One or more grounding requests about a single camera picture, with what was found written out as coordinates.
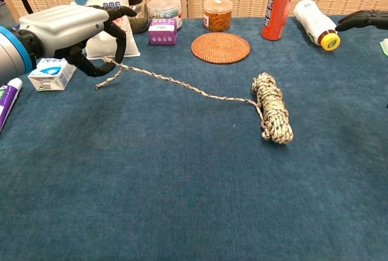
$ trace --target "white speckled rope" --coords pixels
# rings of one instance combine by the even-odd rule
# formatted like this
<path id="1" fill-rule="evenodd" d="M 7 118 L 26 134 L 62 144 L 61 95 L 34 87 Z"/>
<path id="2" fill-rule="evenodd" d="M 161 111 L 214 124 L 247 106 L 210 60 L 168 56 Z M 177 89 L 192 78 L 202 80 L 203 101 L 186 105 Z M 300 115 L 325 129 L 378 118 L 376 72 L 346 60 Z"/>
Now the white speckled rope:
<path id="1" fill-rule="evenodd" d="M 257 96 L 257 103 L 250 99 L 243 99 L 240 97 L 214 96 L 207 94 L 204 91 L 186 84 L 182 81 L 177 81 L 173 78 L 168 78 L 154 72 L 139 69 L 136 67 L 126 66 L 114 61 L 113 57 L 108 56 L 104 58 L 106 62 L 113 62 L 120 67 L 119 71 L 112 77 L 106 79 L 104 82 L 95 85 L 95 90 L 107 85 L 109 82 L 117 78 L 123 69 L 144 73 L 154 78 L 162 79 L 164 81 L 173 82 L 174 84 L 186 87 L 196 93 L 211 99 L 218 99 L 221 101 L 238 101 L 247 102 L 256 108 L 257 113 L 261 119 L 261 127 L 263 128 L 262 136 L 265 140 L 271 139 L 275 143 L 286 144 L 293 139 L 293 132 L 289 124 L 289 112 L 284 106 L 283 94 L 276 86 L 274 78 L 268 73 L 261 73 L 257 78 L 253 78 L 252 91 Z"/>

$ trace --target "robotic hand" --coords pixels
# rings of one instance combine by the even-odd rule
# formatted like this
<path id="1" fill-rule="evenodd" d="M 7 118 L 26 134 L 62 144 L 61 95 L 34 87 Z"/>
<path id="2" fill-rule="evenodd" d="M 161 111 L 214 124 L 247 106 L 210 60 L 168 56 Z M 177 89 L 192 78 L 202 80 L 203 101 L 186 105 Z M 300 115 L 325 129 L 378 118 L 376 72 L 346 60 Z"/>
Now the robotic hand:
<path id="1" fill-rule="evenodd" d="M 121 63 L 126 35 L 113 21 L 122 16 L 136 16 L 136 12 L 128 7 L 59 5 L 21 17 L 19 30 L 0 26 L 0 85 L 31 72 L 39 58 L 65 58 L 87 76 L 109 73 L 115 64 L 95 67 L 82 49 L 91 37 L 105 31 L 116 38 L 115 61 Z"/>
<path id="2" fill-rule="evenodd" d="M 361 10 L 351 13 L 338 21 L 338 25 L 335 30 L 346 31 L 353 27 L 364 28 L 370 25 L 375 26 L 378 29 L 388 29 L 388 12 Z"/>

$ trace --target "purple box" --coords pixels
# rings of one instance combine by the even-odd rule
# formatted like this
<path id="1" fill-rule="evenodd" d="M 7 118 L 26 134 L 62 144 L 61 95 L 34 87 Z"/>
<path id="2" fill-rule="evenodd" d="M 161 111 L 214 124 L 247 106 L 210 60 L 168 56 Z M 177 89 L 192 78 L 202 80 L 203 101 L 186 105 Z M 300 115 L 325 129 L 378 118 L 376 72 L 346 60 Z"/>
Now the purple box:
<path id="1" fill-rule="evenodd" d="M 175 45 L 178 32 L 175 19 L 153 19 L 148 29 L 151 45 Z"/>

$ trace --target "woven coaster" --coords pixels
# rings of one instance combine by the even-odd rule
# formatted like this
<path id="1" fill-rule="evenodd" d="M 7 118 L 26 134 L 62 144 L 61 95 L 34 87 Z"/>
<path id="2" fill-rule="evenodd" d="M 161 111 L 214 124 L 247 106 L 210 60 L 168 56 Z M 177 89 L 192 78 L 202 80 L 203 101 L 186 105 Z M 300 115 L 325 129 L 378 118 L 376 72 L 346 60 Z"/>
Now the woven coaster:
<path id="1" fill-rule="evenodd" d="M 208 33 L 192 43 L 193 54 L 203 61 L 228 64 L 243 60 L 250 52 L 248 41 L 230 33 Z"/>

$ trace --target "white bag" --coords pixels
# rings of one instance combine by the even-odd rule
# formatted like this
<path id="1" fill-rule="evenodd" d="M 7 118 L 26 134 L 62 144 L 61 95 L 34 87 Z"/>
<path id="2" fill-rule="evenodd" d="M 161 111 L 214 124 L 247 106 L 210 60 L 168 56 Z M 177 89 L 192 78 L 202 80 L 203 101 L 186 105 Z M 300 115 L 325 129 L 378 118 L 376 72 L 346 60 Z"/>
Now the white bag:
<path id="1" fill-rule="evenodd" d="M 128 0 L 88 0 L 85 5 L 100 5 L 101 7 L 128 7 L 129 2 Z M 113 22 L 123 29 L 127 35 L 127 48 L 125 49 L 124 57 L 139 56 L 140 53 L 135 39 L 133 38 L 128 18 L 123 16 Z M 101 59 L 108 55 L 114 56 L 116 49 L 116 38 L 110 36 L 104 31 L 90 38 L 87 41 L 85 48 L 88 59 Z"/>

